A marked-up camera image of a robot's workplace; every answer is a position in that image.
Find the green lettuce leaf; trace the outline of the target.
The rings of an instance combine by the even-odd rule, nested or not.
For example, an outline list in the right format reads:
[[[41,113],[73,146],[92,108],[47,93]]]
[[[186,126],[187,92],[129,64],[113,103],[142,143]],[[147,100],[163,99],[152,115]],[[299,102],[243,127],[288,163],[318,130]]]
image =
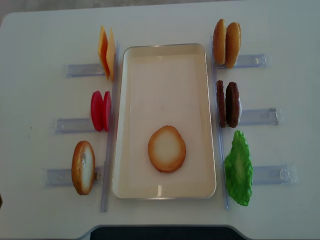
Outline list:
[[[254,168],[248,141],[236,130],[232,147],[224,160],[225,183],[230,197],[241,206],[248,206],[252,196]]]

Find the bread slice on tray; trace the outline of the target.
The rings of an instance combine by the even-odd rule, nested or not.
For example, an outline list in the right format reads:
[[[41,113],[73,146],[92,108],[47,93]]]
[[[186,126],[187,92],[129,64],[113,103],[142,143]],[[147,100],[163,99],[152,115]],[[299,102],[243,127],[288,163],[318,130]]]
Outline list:
[[[185,141],[174,126],[165,125],[150,137],[148,156],[151,164],[159,172],[172,173],[185,161]]]

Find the right red tomato slice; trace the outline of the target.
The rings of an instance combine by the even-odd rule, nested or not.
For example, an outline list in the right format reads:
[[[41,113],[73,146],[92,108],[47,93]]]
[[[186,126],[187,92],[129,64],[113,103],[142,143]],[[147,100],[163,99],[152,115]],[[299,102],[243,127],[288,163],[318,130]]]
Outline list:
[[[103,108],[102,108],[103,128],[106,132],[109,131],[110,112],[111,112],[111,94],[109,91],[106,91],[103,98]]]

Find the left brown meat patty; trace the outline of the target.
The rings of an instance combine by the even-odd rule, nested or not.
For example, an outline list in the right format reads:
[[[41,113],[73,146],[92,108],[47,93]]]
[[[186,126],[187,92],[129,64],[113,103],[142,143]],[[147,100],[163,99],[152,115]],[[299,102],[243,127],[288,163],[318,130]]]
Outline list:
[[[221,128],[225,128],[227,124],[227,120],[226,120],[224,85],[222,80],[218,80],[216,82],[216,98],[217,98],[218,113],[219,113],[219,125]]]

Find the right brown meat patty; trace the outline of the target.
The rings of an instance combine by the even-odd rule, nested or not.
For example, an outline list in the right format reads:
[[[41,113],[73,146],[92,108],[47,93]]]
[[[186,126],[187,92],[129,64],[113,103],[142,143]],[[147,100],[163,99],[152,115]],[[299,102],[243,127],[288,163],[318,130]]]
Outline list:
[[[225,93],[225,109],[226,121],[229,127],[235,128],[239,123],[240,117],[240,96],[238,85],[235,82],[230,82]]]

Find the clear holder under tomato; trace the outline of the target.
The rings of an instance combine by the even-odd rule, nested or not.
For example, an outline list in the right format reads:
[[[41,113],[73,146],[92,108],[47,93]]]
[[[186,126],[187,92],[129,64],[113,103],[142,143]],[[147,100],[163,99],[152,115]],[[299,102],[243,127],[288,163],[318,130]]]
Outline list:
[[[56,135],[93,133],[95,131],[90,118],[57,118],[53,121],[53,133]]]

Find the clear holder under cheese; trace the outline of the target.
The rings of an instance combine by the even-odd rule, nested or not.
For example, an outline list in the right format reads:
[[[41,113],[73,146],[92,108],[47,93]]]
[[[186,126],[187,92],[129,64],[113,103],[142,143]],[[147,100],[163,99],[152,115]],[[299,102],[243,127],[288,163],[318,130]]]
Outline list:
[[[104,76],[105,71],[99,63],[65,64],[63,71],[66,78]]]

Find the clear holder under patties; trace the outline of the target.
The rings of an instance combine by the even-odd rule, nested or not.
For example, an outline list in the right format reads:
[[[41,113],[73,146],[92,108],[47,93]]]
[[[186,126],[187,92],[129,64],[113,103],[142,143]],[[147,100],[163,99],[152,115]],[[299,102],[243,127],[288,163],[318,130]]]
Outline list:
[[[281,108],[270,107],[264,109],[245,109],[241,113],[238,125],[279,125],[285,122]]]

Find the clear holder under bread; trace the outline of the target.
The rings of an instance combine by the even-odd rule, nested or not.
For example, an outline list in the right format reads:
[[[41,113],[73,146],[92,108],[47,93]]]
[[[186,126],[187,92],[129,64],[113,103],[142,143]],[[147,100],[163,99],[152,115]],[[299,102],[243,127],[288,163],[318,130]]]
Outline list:
[[[72,170],[70,168],[42,168],[41,186],[43,188],[73,188]],[[104,168],[95,168],[93,186],[103,183]]]

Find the cream rectangular tray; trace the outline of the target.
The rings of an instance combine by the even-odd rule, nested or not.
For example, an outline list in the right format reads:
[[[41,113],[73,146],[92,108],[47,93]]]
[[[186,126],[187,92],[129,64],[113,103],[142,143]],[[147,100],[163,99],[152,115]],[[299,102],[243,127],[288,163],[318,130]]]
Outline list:
[[[216,170],[205,48],[199,43],[133,46],[123,54],[112,192],[120,199],[210,198]],[[172,126],[186,146],[183,164],[157,170],[148,143]]]

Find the bun half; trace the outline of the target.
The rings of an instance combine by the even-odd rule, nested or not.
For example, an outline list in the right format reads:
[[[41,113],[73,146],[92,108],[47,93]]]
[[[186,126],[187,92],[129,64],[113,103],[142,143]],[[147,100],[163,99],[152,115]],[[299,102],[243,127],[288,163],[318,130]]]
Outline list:
[[[220,19],[213,32],[213,56],[216,64],[224,65],[226,62],[226,22]]]
[[[232,22],[226,29],[225,42],[225,66],[228,69],[234,67],[237,62],[241,47],[241,27],[237,22]]]

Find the right bun half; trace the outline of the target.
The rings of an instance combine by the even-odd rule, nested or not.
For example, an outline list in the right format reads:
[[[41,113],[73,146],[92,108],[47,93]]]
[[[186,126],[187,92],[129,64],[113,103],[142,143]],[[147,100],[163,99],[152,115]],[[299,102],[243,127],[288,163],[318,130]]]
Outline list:
[[[226,29],[225,42],[225,66],[228,69],[234,67],[237,62],[241,47],[241,27],[237,22],[232,22]]]

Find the clear holder under buns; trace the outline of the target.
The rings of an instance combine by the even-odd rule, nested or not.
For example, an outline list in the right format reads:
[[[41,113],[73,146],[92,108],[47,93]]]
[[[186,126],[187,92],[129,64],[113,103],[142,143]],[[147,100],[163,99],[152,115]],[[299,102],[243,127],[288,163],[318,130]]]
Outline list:
[[[268,54],[239,55],[233,68],[267,68],[272,65],[272,58]]]

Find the left long clear rail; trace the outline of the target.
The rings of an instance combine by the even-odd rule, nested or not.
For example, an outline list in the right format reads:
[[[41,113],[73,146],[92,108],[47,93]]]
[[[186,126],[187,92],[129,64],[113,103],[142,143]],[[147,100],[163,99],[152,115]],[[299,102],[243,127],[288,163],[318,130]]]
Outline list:
[[[106,146],[106,155],[103,168],[103,183],[102,183],[102,192],[100,200],[100,212],[106,213],[108,211],[108,202],[109,202],[109,193],[111,189],[111,180],[112,180],[112,171],[113,171],[113,162],[116,150],[116,141],[117,141],[117,129],[118,129],[118,120],[119,120],[119,104],[120,104],[120,93],[122,77],[121,77],[121,43],[119,40],[116,41],[116,54],[115,54],[115,75],[114,82],[112,87],[112,96],[111,96],[111,112],[109,118],[109,131],[107,136],[107,146]]]

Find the long clear rail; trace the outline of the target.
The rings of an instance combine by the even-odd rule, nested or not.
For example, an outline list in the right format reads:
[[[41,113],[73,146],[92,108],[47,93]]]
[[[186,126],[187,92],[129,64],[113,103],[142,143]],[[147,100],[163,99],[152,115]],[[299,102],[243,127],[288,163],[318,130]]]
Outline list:
[[[220,115],[219,115],[219,105],[217,100],[217,68],[215,64],[214,54],[213,54],[213,34],[210,36],[210,47],[211,47],[211,78],[212,85],[214,88],[214,101],[215,101],[215,120],[216,120],[216,133],[217,133],[217,143],[218,143],[218,153],[220,162],[220,175],[221,175],[221,185],[222,185],[222,195],[224,209],[229,210],[229,195],[226,189],[226,176],[225,176],[225,166],[224,166],[224,145],[223,145],[223,135],[222,128],[220,127]]]
[[[108,202],[109,202],[109,193],[111,189],[111,180],[112,180],[112,171],[113,171],[113,162],[116,150],[116,141],[117,141],[117,129],[118,129],[118,120],[119,120],[119,104],[120,104],[120,93],[122,77],[121,77],[121,43],[119,40],[116,41],[116,54],[115,54],[115,75],[114,82],[112,87],[112,96],[111,96],[111,112],[109,118],[109,131],[107,136],[107,146],[106,146],[106,155],[103,168],[103,183],[102,183],[102,192],[100,200],[100,212],[106,213],[108,211]]]

